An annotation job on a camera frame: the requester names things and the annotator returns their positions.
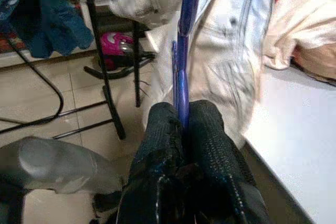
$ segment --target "gray plastic object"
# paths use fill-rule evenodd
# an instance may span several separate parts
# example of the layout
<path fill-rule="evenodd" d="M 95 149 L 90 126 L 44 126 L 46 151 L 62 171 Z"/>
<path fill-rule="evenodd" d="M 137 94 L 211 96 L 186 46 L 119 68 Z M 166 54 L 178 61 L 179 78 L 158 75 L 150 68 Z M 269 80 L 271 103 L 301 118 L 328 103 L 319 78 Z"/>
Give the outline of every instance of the gray plastic object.
<path fill-rule="evenodd" d="M 26 137 L 0 148 L 0 178 L 26 189 L 109 194 L 121 190 L 112 164 L 78 145 Z"/>

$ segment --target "white leather jacket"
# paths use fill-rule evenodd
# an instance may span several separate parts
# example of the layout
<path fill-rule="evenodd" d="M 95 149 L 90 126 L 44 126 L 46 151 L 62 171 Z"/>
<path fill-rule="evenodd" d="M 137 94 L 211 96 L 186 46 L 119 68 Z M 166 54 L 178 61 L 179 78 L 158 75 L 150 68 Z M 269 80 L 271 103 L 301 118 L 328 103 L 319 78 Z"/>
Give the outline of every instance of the white leather jacket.
<path fill-rule="evenodd" d="M 156 27 L 147 32 L 158 56 L 153 63 L 151 95 L 143 103 L 146 123 L 153 104 L 172 103 L 171 49 L 177 38 L 181 0 L 130 1 L 135 4 L 132 9 L 123 8 L 122 0 L 114 0 L 110 3 L 111 10 Z M 274 0 L 199 0 L 190 37 L 187 66 L 190 100 L 215 103 L 223 116 L 226 134 L 238 147 L 244 144 L 242 131 L 258 97 L 262 41 L 273 3 Z"/>

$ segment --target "black cable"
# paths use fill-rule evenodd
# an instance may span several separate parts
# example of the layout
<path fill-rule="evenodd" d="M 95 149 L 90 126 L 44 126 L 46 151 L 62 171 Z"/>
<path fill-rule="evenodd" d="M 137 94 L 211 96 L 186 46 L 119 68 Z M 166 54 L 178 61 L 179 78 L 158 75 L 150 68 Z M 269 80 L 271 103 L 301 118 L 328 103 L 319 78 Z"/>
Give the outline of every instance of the black cable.
<path fill-rule="evenodd" d="M 64 107 L 64 98 L 63 98 L 61 92 L 57 89 L 57 87 L 47 77 L 45 77 L 39 70 L 37 70 L 35 68 L 35 66 L 11 42 L 11 40 L 7 37 L 6 34 L 5 34 L 5 38 L 6 38 L 7 42 L 8 42 L 8 44 L 10 45 L 10 47 L 20 56 L 21 59 L 24 60 L 24 62 L 31 68 L 31 70 L 33 72 L 35 72 L 49 87 L 51 87 L 55 91 L 55 93 L 57 94 L 57 96 L 59 98 L 59 108 L 58 108 L 56 114 L 54 114 L 52 117 L 43 118 L 43 119 L 35 120 L 35 121 L 29 122 L 29 123 L 17 125 L 17 126 L 8 128 L 8 129 L 4 129 L 4 130 L 0 131 L 0 134 L 1 133 L 5 133 L 5 132 L 9 132 L 9 131 L 12 131 L 12 130 L 18 130 L 18 129 L 21 129 L 21 128 L 25 128 L 25 127 L 28 127 L 28 126 L 49 123 L 49 122 L 53 121 L 54 119 L 56 119 L 59 116 L 59 114 L 61 113 L 61 111 L 62 111 L 62 109 Z"/>

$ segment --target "tile floor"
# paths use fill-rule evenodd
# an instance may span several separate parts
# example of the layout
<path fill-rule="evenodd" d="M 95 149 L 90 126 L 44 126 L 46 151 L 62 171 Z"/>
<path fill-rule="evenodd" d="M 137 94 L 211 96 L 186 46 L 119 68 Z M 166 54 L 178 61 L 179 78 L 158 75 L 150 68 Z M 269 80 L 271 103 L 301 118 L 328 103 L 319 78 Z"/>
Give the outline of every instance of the tile floor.
<path fill-rule="evenodd" d="M 65 100 L 63 111 L 102 101 L 103 81 L 83 71 L 93 66 L 95 53 L 81 56 L 40 61 L 37 68 L 62 92 Z M 141 68 L 141 80 L 150 82 L 152 67 Z M 127 178 L 133 154 L 143 137 L 142 109 L 136 108 L 133 75 L 111 80 L 113 100 L 126 132 L 126 139 L 119 140 L 114 125 L 106 124 L 80 134 L 63 138 L 72 144 L 89 148 L 112 161 L 118 172 Z M 141 83 L 148 93 L 150 87 Z M 0 117 L 31 121 L 56 112 L 59 101 L 32 71 L 22 65 L 0 69 Z M 0 147 L 24 136 L 52 137 L 92 123 L 111 118 L 107 105 L 59 118 L 49 124 L 28 127 L 0 135 Z M 14 126 L 1 122 L 0 129 Z M 53 191 L 35 190 L 26 197 L 24 223 L 83 224 L 94 217 L 91 197 L 88 194 L 56 195 Z"/>

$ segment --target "white tabletop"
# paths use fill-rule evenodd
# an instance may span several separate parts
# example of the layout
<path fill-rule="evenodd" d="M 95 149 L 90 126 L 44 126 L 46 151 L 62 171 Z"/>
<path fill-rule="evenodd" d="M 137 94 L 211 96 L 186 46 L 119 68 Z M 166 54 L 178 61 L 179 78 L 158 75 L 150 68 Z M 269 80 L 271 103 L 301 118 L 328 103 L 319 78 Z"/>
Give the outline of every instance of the white tabletop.
<path fill-rule="evenodd" d="M 261 89 L 248 143 L 313 222 L 335 223 L 336 87 L 267 68 Z"/>

